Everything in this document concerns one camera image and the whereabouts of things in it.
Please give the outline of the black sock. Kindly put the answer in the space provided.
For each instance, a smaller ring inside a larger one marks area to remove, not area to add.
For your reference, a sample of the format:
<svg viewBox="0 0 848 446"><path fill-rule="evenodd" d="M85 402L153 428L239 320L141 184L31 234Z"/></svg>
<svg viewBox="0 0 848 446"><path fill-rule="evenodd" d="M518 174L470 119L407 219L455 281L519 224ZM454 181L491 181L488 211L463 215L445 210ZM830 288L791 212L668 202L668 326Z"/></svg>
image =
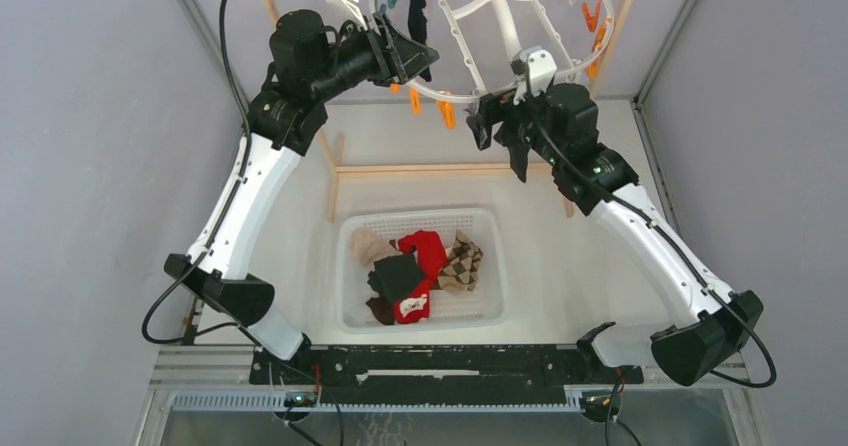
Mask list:
<svg viewBox="0 0 848 446"><path fill-rule="evenodd" d="M528 155L531 150L529 126L516 120L504 120L495 133L494 139L508 151L510 169L519 181L525 183Z"/></svg>
<svg viewBox="0 0 848 446"><path fill-rule="evenodd" d="M374 262L367 284L390 302L408 298L425 279L413 254L390 256Z"/></svg>

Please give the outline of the santa pattern dark sock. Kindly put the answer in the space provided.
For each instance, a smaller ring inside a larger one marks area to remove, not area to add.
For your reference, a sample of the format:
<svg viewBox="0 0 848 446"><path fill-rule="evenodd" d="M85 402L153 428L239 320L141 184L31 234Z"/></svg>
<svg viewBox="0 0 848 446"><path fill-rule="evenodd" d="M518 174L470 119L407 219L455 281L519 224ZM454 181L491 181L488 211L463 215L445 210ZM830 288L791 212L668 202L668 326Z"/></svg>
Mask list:
<svg viewBox="0 0 848 446"><path fill-rule="evenodd" d="M427 15L426 15L426 0L409 0L407 13L407 28L409 36L412 40L427 44Z"/></svg>

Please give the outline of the argyle brown sock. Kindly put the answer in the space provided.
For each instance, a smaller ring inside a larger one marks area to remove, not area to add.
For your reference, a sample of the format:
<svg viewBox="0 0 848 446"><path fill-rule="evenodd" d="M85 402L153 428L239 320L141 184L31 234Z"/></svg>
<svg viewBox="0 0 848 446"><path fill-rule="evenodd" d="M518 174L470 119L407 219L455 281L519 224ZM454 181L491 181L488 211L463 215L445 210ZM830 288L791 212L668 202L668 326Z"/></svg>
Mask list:
<svg viewBox="0 0 848 446"><path fill-rule="evenodd" d="M465 233L457 230L447 254L447 263L437 276L438 287L454 295L473 292L478 284L483 257L482 249Z"/></svg>

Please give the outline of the red sock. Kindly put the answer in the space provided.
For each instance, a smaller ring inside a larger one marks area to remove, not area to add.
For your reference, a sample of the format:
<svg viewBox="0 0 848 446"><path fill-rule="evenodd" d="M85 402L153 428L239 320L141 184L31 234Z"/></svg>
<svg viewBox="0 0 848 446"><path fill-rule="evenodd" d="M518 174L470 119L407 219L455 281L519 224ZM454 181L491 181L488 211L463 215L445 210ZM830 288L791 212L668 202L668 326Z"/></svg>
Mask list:
<svg viewBox="0 0 848 446"><path fill-rule="evenodd" d="M396 241L399 251L416 254L417 263L425 277L433 282L448 263L440 235L435 231L419 230Z"/></svg>
<svg viewBox="0 0 848 446"><path fill-rule="evenodd" d="M413 324L430 317L432 284L432 280L424 279L408 297L394 303L393 312L396 323Z"/></svg>

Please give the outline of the beige sock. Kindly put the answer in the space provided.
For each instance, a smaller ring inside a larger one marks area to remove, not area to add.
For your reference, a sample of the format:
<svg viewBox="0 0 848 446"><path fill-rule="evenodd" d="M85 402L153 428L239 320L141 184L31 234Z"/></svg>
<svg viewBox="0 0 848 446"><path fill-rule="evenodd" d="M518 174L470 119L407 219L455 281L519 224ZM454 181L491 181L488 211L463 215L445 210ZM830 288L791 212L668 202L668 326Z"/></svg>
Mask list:
<svg viewBox="0 0 848 446"><path fill-rule="evenodd" d="M366 227L359 227L352 232L349 251L354 260L366 270L373 270L377 261L401 254L389 240Z"/></svg>

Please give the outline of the brown striped sock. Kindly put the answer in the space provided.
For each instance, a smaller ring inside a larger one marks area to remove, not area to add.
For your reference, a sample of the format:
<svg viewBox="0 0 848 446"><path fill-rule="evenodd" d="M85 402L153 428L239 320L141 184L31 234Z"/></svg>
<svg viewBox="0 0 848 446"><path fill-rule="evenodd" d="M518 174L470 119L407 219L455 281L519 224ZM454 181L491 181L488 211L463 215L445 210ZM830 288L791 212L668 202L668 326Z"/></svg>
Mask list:
<svg viewBox="0 0 848 446"><path fill-rule="evenodd" d="M393 302L384 297L372 297L366 301L366 306L381 325L392 326L396 324Z"/></svg>

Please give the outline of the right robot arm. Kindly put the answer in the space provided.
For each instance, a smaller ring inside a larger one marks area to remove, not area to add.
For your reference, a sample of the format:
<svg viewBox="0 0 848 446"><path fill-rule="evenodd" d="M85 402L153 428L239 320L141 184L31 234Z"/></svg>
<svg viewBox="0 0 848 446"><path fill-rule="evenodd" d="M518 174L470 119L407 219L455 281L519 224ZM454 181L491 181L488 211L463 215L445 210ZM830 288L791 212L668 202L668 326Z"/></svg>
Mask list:
<svg viewBox="0 0 848 446"><path fill-rule="evenodd" d="M669 316L666 326L594 328L582 339L579 372L602 382L617 368L655 366L682 386L706 375L748 388L772 386L776 364L755 331L761 299L734 291L684 243L635 170L600 141L598 116L585 86L562 83L536 94L522 87L486 94L467 119L477 147L506 148L520 180L531 153L543 159L560 194L618 241Z"/></svg>

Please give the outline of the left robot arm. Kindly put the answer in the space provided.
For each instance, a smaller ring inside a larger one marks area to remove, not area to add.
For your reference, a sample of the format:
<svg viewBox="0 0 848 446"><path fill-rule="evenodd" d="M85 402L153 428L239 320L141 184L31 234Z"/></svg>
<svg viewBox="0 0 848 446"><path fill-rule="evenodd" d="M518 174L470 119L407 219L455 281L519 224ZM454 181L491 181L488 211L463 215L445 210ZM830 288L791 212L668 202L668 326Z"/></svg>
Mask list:
<svg viewBox="0 0 848 446"><path fill-rule="evenodd" d="M250 102L237 158L200 235L185 254L170 254L165 273L229 317L274 356L290 383L311 373L304 333L275 305L270 283L249 273L259 232L282 186L327 122L326 103L363 82L388 87L417 78L439 54L400 32L382 14L359 26L326 25L312 10L281 16L269 40L272 61Z"/></svg>

